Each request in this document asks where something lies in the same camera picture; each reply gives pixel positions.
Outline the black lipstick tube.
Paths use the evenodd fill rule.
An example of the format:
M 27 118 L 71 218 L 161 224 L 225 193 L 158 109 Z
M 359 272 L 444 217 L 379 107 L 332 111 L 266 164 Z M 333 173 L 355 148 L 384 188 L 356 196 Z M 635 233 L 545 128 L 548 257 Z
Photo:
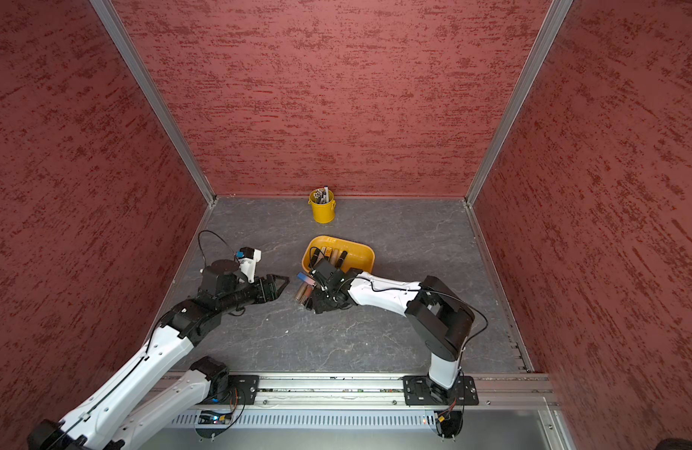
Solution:
M 345 262 L 345 259 L 348 256 L 348 251 L 344 250 L 342 253 L 340 253 L 338 260 L 336 261 L 336 268 L 340 268 L 343 266 L 343 263 Z
M 312 269 L 322 256 L 323 251 L 319 247 L 311 247 L 309 249 L 308 268 Z

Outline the yellow plastic storage box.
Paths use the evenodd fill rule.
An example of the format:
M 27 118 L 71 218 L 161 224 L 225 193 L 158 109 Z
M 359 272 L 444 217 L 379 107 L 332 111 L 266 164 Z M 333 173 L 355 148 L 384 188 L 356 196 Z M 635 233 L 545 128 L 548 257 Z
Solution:
M 347 251 L 348 255 L 344 264 L 342 264 L 342 269 L 344 271 L 348 271 L 351 268 L 356 268 L 368 273 L 373 272 L 376 256 L 371 247 L 347 239 L 328 235 L 319 235 L 314 237 L 306 246 L 306 251 L 301 262 L 302 270 L 306 273 L 310 271 L 309 262 L 314 253 L 312 250 L 313 247 L 318 249 L 325 248 Z

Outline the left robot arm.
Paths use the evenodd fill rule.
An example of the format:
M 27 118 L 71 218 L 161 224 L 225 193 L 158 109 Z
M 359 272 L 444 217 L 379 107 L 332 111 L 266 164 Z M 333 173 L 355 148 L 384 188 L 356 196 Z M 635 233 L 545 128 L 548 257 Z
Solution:
M 236 262 L 203 270 L 196 296 L 167 311 L 149 339 L 103 386 L 59 421 L 43 420 L 29 434 L 31 449 L 136 449 L 186 409 L 202 402 L 237 408 L 248 393 L 230 384 L 228 367 L 205 356 L 171 387 L 144 397 L 180 360 L 218 328 L 225 314 L 277 300 L 288 277 L 249 279 Z

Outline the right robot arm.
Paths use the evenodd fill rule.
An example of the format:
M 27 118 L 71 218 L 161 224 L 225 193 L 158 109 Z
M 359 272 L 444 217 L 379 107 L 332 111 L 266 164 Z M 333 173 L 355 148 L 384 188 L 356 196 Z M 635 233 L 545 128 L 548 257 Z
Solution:
M 317 314 L 352 307 L 376 307 L 408 320 L 430 351 L 426 396 L 452 405 L 465 397 L 458 385 L 461 360 L 476 319 L 475 310 L 440 279 L 393 281 L 360 269 L 344 272 L 331 266 L 313 269 L 316 287 L 306 307 Z

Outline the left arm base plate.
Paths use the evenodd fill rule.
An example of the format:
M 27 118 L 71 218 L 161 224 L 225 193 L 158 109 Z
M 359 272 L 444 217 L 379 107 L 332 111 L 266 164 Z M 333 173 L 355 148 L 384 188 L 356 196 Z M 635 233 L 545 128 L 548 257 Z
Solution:
M 211 381 L 205 403 L 208 405 L 250 406 L 255 403 L 261 378 L 258 375 L 219 375 Z

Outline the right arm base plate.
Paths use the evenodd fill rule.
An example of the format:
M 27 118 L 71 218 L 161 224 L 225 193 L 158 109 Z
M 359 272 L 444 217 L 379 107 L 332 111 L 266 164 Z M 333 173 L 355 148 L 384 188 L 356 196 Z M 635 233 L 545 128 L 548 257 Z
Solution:
M 476 406 L 479 397 L 473 377 L 458 375 L 450 388 L 433 382 L 428 376 L 404 376 L 404 399 L 409 406 Z

